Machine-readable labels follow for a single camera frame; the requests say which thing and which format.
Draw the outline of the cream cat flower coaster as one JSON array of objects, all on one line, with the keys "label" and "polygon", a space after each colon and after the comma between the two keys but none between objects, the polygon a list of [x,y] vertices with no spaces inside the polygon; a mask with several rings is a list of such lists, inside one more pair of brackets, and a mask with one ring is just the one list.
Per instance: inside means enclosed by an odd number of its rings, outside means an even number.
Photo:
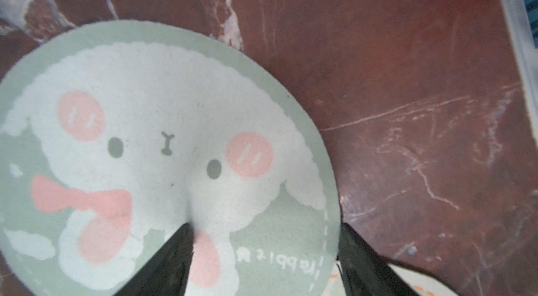
[{"label": "cream cat flower coaster", "polygon": [[[399,265],[389,263],[388,266],[418,295],[429,296],[458,296],[456,292],[434,277]],[[341,264],[339,261],[333,266],[331,278],[329,279],[323,296],[345,296],[345,289],[341,274]]]}]

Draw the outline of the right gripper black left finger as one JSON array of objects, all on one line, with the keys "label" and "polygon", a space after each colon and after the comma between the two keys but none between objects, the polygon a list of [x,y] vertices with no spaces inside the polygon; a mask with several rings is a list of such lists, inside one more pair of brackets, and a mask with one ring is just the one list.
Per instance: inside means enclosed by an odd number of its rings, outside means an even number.
[{"label": "right gripper black left finger", "polygon": [[193,244],[193,227],[185,223],[116,295],[184,295],[193,259]]}]

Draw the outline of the green bunny coaster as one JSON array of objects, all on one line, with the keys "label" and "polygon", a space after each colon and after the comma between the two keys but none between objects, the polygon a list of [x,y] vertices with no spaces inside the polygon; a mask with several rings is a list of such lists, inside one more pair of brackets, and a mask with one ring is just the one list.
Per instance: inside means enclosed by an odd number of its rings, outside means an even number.
[{"label": "green bunny coaster", "polygon": [[321,295],[340,209],[322,137],[228,45],[164,24],[59,35],[1,80],[1,255],[35,295],[113,295],[184,224],[188,295]]}]

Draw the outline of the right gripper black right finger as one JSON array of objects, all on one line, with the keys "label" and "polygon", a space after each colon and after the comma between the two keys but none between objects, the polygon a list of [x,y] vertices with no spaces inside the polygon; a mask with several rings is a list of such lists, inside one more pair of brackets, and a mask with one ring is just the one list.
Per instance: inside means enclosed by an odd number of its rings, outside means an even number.
[{"label": "right gripper black right finger", "polygon": [[347,223],[340,226],[338,245],[340,273],[346,295],[414,296],[403,281],[367,242]]}]

